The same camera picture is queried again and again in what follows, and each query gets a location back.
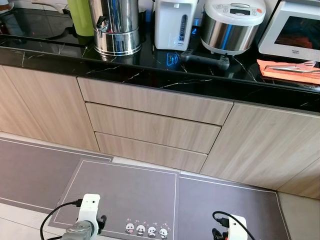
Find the white tile floor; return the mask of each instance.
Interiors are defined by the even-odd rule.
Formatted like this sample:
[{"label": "white tile floor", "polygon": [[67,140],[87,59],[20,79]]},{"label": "white tile floor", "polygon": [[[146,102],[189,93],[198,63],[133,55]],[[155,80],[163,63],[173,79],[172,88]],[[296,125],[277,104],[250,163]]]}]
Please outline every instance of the white tile floor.
[{"label": "white tile floor", "polygon": [[[17,136],[5,132],[0,132],[0,137],[83,151],[83,149],[75,147],[62,146],[60,144]],[[176,171],[176,169],[169,167],[122,157],[114,157],[113,162]],[[187,171],[180,172],[187,175],[213,178]],[[279,193],[279,196],[283,214],[286,219],[292,240],[320,240],[320,201],[286,193]],[[45,217],[46,214],[44,213],[0,203],[0,240],[40,240],[39,229]],[[50,227],[48,224],[46,224],[44,227],[44,236],[46,239],[60,236],[64,232],[65,229]],[[113,238],[104,236],[98,236],[97,238],[97,240],[112,239]]]}]

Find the cartoon panda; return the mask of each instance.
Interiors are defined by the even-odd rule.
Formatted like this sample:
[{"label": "cartoon panda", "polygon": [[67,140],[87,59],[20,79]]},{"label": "cartoon panda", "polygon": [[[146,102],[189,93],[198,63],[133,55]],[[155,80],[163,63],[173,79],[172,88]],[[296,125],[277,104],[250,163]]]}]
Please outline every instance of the cartoon panda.
[{"label": "cartoon panda", "polygon": [[160,235],[161,235],[161,239],[162,240],[167,240],[167,236],[168,236],[168,230],[165,228],[161,228],[159,231]]},{"label": "cartoon panda", "polygon": [[125,233],[132,234],[134,232],[134,229],[135,229],[135,225],[130,222],[125,226]]},{"label": "cartoon panda", "polygon": [[156,228],[154,226],[151,226],[148,228],[148,238],[151,238],[151,239],[155,239],[156,238]]},{"label": "cartoon panda", "polygon": [[143,237],[145,231],[146,231],[146,227],[143,225],[139,225],[136,227],[136,235],[139,237]]}]

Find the orange placemat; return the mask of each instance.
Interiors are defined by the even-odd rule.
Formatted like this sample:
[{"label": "orange placemat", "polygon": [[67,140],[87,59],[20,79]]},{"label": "orange placemat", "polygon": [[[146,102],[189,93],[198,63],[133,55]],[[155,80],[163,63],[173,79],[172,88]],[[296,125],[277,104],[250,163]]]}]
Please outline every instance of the orange placemat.
[{"label": "orange placemat", "polygon": [[[303,76],[301,73],[297,73],[297,72],[281,73],[281,72],[265,71],[265,68],[267,65],[288,65],[291,63],[262,61],[259,59],[257,59],[256,61],[259,64],[262,75],[265,77],[320,85],[320,74],[315,75],[314,77],[308,77],[308,76]],[[310,68],[310,70],[319,70],[319,68],[313,67],[313,68]]]}]

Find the green bottle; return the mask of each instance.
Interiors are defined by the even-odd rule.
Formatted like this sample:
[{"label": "green bottle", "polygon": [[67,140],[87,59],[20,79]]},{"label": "green bottle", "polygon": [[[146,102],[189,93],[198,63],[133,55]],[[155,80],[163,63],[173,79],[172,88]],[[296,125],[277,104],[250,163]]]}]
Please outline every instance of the green bottle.
[{"label": "green bottle", "polygon": [[76,33],[84,37],[93,36],[94,27],[91,20],[89,0],[67,1]]}]

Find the rice cooker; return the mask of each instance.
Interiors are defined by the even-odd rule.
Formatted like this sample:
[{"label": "rice cooker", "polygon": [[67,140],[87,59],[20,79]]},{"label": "rice cooker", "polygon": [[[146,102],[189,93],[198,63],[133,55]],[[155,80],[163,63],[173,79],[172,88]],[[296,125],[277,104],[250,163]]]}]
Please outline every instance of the rice cooker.
[{"label": "rice cooker", "polygon": [[242,54],[250,48],[265,14],[264,0],[207,0],[201,42],[211,53]]}]

